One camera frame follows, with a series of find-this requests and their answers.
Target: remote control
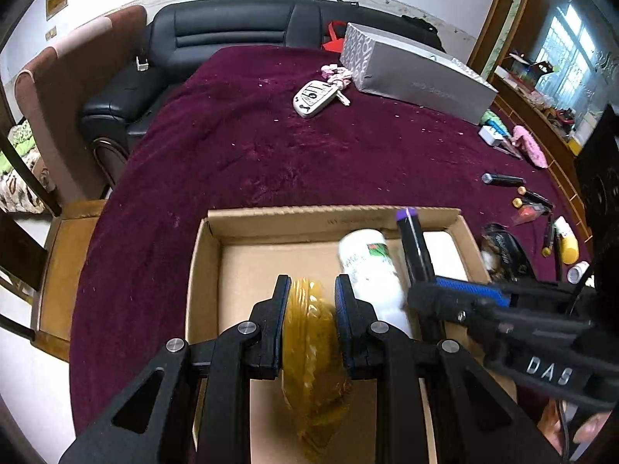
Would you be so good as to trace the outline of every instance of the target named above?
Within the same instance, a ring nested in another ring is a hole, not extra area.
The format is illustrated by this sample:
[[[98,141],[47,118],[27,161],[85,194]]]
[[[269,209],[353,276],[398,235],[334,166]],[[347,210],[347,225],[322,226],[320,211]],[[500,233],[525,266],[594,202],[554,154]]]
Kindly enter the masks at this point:
[[[304,119],[309,119],[333,101],[338,92],[337,85],[312,80],[296,93],[292,106]]]

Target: red bag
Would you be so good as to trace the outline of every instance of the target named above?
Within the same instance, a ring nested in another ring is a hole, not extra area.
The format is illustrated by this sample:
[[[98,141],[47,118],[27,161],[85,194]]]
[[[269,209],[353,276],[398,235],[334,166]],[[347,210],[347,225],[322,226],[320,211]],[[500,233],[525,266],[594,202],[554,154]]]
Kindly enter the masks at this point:
[[[342,52],[342,49],[344,48],[344,38],[337,37],[335,34],[335,29],[333,29],[334,24],[337,24],[338,26],[346,26],[344,21],[331,21],[328,27],[331,41],[323,44],[323,49],[331,52]]]

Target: wall outlet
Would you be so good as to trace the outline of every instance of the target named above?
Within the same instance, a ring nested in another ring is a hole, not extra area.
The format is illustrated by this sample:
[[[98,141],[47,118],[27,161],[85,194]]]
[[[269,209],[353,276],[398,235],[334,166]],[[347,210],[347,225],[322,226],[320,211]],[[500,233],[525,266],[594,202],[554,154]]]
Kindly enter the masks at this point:
[[[47,33],[45,33],[45,39],[51,40],[56,36],[56,26],[52,27]]]

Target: purple marker cap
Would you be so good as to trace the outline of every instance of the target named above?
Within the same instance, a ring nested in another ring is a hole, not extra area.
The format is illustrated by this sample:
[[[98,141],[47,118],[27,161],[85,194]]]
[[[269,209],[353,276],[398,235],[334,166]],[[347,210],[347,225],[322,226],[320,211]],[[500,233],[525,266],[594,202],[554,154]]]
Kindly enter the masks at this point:
[[[405,220],[408,217],[415,217],[415,216],[417,216],[417,210],[415,208],[398,209],[395,212],[396,221]]]

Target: yellow bottle with white cap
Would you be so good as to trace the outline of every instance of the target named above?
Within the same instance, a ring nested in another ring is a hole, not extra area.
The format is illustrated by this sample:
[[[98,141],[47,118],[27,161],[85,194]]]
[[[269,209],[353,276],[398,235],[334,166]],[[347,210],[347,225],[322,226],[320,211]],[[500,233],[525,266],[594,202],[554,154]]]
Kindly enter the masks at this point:
[[[555,220],[555,228],[561,241],[561,260],[566,265],[576,263],[578,261],[578,240],[574,231],[564,217],[558,217]]]

